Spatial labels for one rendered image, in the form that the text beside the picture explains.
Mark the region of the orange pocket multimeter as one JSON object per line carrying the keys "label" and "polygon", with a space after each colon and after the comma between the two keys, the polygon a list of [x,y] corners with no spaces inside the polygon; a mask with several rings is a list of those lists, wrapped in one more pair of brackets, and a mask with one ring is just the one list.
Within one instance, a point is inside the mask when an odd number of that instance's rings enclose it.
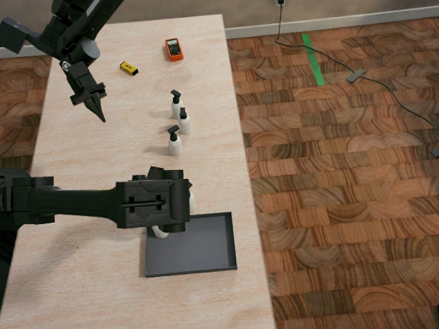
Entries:
{"label": "orange pocket multimeter", "polygon": [[178,38],[167,39],[165,40],[165,44],[171,62],[184,59]]}

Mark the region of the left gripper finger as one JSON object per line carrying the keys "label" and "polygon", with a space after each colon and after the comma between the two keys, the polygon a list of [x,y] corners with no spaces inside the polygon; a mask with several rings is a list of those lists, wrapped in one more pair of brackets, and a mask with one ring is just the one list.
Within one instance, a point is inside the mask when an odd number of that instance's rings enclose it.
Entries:
{"label": "left gripper finger", "polygon": [[106,120],[104,118],[104,114],[102,112],[102,105],[101,105],[101,99],[100,99],[100,95],[99,94],[93,96],[93,102],[96,105],[97,109],[100,111],[100,114],[101,114],[102,118],[106,122]]}
{"label": "left gripper finger", "polygon": [[89,109],[92,113],[96,114],[100,120],[105,123],[104,119],[102,118],[101,114],[99,113],[99,110],[96,108],[95,104],[93,103],[91,98],[88,98],[84,100],[84,105],[87,109]]}

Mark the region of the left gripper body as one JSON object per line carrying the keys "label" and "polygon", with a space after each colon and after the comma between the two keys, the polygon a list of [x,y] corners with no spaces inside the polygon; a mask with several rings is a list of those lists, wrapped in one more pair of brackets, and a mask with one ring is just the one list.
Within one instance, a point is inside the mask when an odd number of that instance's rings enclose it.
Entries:
{"label": "left gripper body", "polygon": [[83,103],[84,100],[88,98],[91,98],[93,100],[93,96],[97,94],[100,94],[100,98],[104,98],[107,96],[105,87],[106,86],[103,82],[98,83],[90,88],[87,88],[79,93],[70,96],[71,102],[74,106],[76,106]]}

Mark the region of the white pump bottle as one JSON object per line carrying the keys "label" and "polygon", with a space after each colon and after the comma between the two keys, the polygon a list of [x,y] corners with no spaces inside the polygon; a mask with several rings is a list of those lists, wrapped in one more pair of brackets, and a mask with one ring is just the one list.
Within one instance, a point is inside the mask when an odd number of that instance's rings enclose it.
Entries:
{"label": "white pump bottle", "polygon": [[166,233],[166,232],[162,232],[162,231],[160,231],[160,230],[158,229],[158,226],[152,226],[152,229],[153,229],[153,231],[154,231],[156,237],[158,237],[158,238],[160,238],[160,239],[165,238],[165,237],[169,234],[169,233]]}
{"label": "white pump bottle", "polygon": [[183,153],[181,139],[176,133],[174,133],[179,129],[180,128],[175,125],[167,130],[170,133],[170,138],[168,140],[169,149],[173,156],[180,156]]}
{"label": "white pump bottle", "polygon": [[173,117],[175,119],[178,119],[180,116],[180,108],[183,107],[183,102],[179,99],[181,96],[181,93],[179,93],[177,90],[172,90],[171,94],[174,95],[173,101],[171,102],[171,109],[173,113]]}
{"label": "white pump bottle", "polygon": [[[192,186],[193,186],[192,183],[189,182],[189,188],[191,188]],[[190,207],[190,212],[193,212],[196,208],[194,195],[190,191],[189,191],[189,207]]]}
{"label": "white pump bottle", "polygon": [[180,108],[180,116],[178,117],[178,124],[180,128],[180,133],[187,135],[192,131],[191,128],[191,119],[189,115],[185,112],[185,107]]}

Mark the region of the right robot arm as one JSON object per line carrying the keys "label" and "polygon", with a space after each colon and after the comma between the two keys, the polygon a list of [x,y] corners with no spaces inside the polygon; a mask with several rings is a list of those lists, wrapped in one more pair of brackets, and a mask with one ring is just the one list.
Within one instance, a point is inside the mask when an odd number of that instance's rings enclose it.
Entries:
{"label": "right robot arm", "polygon": [[109,219],[120,229],[158,226],[175,233],[184,232],[190,221],[189,178],[183,177],[183,169],[150,166],[147,176],[132,175],[108,190],[60,191],[53,176],[0,177],[0,224],[40,225],[55,223],[55,215],[74,215]]}

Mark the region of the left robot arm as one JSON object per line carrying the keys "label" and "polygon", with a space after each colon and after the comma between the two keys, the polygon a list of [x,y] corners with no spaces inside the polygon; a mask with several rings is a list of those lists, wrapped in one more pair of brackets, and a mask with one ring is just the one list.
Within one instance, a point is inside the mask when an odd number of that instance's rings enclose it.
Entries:
{"label": "left robot arm", "polygon": [[59,65],[75,94],[97,84],[88,69],[100,57],[95,39],[123,1],[53,0],[51,12],[56,16],[38,41],[64,58]]}

